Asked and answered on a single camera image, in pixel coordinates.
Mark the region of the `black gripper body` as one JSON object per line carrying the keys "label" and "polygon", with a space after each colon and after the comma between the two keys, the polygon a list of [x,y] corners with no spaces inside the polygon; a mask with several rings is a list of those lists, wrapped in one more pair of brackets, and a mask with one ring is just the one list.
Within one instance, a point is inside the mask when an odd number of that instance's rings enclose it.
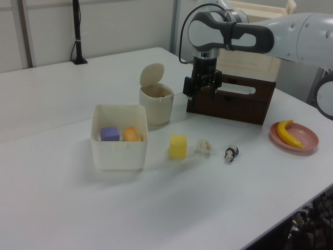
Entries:
{"label": "black gripper body", "polygon": [[184,80],[183,94],[188,96],[191,90],[196,94],[205,87],[214,86],[216,91],[222,86],[222,72],[216,69],[217,58],[194,58],[191,77]]}

